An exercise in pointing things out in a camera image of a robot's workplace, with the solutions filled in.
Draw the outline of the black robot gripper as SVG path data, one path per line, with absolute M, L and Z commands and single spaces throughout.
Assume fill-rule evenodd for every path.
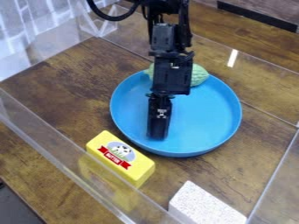
M 148 26 L 153 56 L 153 79 L 148 99 L 146 136 L 168 135 L 174 95 L 188 95 L 192 82 L 193 51 L 189 26 L 189 0 L 138 0 Z

